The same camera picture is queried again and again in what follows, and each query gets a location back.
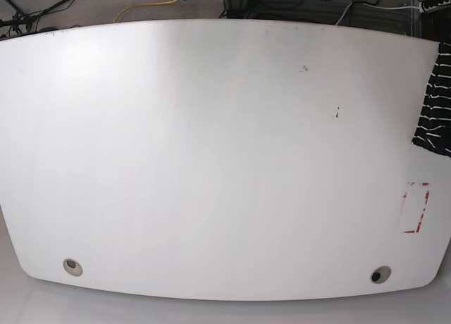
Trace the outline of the black white striped T-shirt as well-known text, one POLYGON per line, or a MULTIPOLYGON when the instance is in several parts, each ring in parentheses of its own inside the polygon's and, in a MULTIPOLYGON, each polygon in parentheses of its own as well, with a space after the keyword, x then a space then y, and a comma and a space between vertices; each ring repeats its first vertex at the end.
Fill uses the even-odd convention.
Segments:
POLYGON ((426 85, 424 102, 412 143, 450 157, 450 44, 439 43, 438 56, 426 85))

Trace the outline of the red tape rectangle marking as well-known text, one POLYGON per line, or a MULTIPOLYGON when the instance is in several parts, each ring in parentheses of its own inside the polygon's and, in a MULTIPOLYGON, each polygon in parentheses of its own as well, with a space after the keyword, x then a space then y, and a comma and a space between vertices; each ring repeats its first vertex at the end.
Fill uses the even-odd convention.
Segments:
POLYGON ((418 233, 426 211, 431 184, 409 182, 401 204, 399 227, 402 233, 418 233))

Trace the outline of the white power strip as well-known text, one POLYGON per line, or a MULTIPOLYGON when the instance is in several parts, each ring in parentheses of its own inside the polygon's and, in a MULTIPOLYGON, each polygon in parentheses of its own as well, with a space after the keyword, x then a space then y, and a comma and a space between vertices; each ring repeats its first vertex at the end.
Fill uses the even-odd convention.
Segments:
POLYGON ((450 0, 424 0, 419 4, 421 13, 433 13, 450 8, 450 0))

